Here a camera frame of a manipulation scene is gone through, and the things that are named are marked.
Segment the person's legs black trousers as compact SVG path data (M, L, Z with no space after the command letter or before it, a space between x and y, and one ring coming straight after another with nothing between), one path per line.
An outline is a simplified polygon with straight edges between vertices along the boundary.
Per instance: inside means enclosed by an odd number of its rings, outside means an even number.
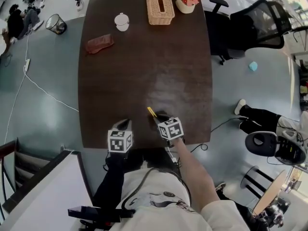
M180 175L178 167L173 163L169 153L165 148L147 148L129 150L124 162L124 172L128 173L141 169L143 162L147 163L149 168L161 168L168 172L173 171Z

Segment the black mesh office chair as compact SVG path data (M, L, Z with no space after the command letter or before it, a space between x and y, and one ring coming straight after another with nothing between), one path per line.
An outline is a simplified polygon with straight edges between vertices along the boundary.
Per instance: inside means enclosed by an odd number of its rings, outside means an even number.
M275 1L258 0L251 6L229 16L219 14L228 7L225 0L209 0L213 11L205 11L210 53L227 60L240 59L252 48L281 49L284 35L292 30L283 7Z

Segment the brown leather pouch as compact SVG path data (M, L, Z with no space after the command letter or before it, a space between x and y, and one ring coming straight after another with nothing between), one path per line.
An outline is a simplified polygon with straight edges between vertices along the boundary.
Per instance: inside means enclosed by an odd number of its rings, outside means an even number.
M96 54L99 51L111 47L114 44L114 39L111 34L106 34L89 40L86 44L87 54Z

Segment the black mesh waste basket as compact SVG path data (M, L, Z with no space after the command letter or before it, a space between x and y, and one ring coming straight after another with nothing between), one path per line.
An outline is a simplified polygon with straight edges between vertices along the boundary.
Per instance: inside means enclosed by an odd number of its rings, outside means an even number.
M67 29L67 24L65 21L59 16L59 14L53 14L45 24L45 27L47 30L50 30L51 32L61 35L63 34Z

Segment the person's left forearm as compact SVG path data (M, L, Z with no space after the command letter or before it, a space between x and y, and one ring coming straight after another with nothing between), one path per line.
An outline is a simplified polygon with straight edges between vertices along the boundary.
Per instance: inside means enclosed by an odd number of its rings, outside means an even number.
M93 197L95 207L115 209L121 202L126 158L121 153L110 153L106 158L108 171Z

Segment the black box device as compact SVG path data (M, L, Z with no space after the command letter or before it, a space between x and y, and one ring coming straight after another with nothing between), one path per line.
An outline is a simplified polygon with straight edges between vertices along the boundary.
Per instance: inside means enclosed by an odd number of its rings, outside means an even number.
M67 210L70 217L80 219L80 223L90 230L110 230L115 223L122 219L132 218L135 210L111 209L106 210L91 206L78 206Z

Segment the person's right forearm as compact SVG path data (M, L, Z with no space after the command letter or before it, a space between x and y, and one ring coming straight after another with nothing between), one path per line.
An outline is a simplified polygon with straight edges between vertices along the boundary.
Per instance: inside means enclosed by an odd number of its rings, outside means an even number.
M198 212L211 202L219 200L214 182L203 165L187 149L182 139L172 140L181 160L181 173L192 196L192 201Z

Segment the round wooden side table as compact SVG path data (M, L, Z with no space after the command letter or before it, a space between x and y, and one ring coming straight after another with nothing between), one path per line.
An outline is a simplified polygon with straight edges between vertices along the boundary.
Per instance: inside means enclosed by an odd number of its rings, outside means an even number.
M272 178L268 174L259 169L258 166L250 168L241 181L241 188L249 190L257 199L252 214L256 217L270 205L274 198L279 194L285 180L287 172L283 170L277 177ZM262 177L269 182L268 186L264 186L257 181Z

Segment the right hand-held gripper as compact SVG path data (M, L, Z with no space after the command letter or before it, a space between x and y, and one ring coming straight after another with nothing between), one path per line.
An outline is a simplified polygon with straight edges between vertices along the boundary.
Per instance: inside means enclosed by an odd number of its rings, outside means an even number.
M184 136L182 124L178 117L171 117L165 111L158 111L156 116L153 116L153 120L163 139L172 141Z

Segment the wicker tissue box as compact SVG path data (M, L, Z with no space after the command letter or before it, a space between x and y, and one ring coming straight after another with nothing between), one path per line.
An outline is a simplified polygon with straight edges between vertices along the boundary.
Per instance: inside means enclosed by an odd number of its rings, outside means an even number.
M167 26L175 17L172 0L146 0L149 24Z

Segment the white lidded cup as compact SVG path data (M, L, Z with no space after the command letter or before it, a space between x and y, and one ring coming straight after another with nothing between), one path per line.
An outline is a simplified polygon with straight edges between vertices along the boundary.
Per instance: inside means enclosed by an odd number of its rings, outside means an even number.
M129 17L124 13L120 13L115 17L114 23L119 31L124 32L129 27Z

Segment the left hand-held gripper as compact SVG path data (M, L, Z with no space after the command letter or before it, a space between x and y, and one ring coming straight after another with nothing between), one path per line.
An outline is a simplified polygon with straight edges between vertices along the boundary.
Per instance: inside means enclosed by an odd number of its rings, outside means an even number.
M124 119L116 122L112 130L108 130L108 151L126 153L133 145L132 120Z

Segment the person's white printed shirt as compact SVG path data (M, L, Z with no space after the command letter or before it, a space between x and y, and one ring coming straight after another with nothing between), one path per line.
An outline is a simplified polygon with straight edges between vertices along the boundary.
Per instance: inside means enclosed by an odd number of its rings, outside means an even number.
M211 202L197 212L178 178L157 170L126 173L122 200L135 214L110 231L250 231L233 201Z

